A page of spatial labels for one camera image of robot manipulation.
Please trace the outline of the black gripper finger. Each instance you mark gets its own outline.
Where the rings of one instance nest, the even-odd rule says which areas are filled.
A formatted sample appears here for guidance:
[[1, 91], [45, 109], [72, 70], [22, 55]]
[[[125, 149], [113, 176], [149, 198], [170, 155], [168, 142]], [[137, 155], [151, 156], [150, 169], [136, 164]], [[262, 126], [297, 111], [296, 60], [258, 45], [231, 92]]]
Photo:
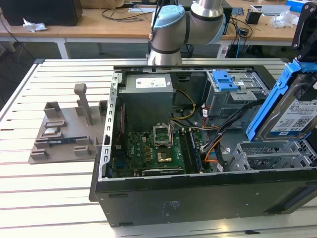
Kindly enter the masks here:
[[291, 63], [292, 70], [316, 73], [317, 4], [315, 2], [304, 4], [295, 30], [292, 47], [297, 51], [297, 56]]

